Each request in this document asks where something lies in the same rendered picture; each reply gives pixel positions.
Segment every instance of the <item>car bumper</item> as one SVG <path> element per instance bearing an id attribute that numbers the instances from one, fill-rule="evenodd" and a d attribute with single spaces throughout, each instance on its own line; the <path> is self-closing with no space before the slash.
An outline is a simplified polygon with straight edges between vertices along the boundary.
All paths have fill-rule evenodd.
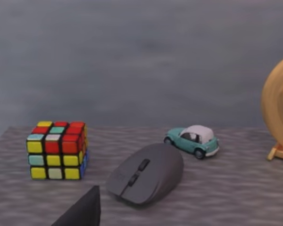
<path id="1" fill-rule="evenodd" d="M 212 152 L 206 153 L 206 157 L 208 157 L 208 156 L 213 156 L 213 155 L 216 154 L 218 151 L 219 151 L 219 147 L 218 147 L 217 149 L 215 149 L 214 151 L 212 151 Z"/>

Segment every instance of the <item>gray wall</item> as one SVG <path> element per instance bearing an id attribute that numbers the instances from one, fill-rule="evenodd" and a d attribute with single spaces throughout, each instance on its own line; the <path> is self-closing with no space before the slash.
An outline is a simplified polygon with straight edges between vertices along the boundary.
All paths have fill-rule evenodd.
<path id="1" fill-rule="evenodd" d="M 0 134 L 42 119 L 264 126 L 283 0 L 0 0 Z"/>

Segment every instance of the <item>dark triangular object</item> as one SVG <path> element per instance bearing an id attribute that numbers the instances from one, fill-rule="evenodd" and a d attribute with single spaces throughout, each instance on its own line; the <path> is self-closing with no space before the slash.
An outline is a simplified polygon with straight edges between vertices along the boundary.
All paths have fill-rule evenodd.
<path id="1" fill-rule="evenodd" d="M 94 186 L 51 226 L 99 226 L 100 187 Z"/>

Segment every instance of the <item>wireless mouse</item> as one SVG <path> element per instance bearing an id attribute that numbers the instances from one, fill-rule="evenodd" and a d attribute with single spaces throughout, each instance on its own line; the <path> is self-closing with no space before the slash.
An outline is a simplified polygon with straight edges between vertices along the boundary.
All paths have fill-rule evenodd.
<path id="1" fill-rule="evenodd" d="M 181 181 L 183 158 L 175 147 L 152 144 L 135 152 L 107 180 L 107 190 L 136 205 L 158 201 Z"/>

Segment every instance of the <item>white car roof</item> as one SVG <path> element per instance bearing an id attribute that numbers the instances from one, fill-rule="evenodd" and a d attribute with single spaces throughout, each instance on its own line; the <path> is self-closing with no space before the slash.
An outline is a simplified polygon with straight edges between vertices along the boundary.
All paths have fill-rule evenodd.
<path id="1" fill-rule="evenodd" d="M 195 133 L 200 135 L 203 144 L 207 143 L 214 137 L 214 132 L 212 129 L 201 125 L 194 125 L 187 127 L 181 132 L 180 135 L 182 135 L 183 133 Z"/>

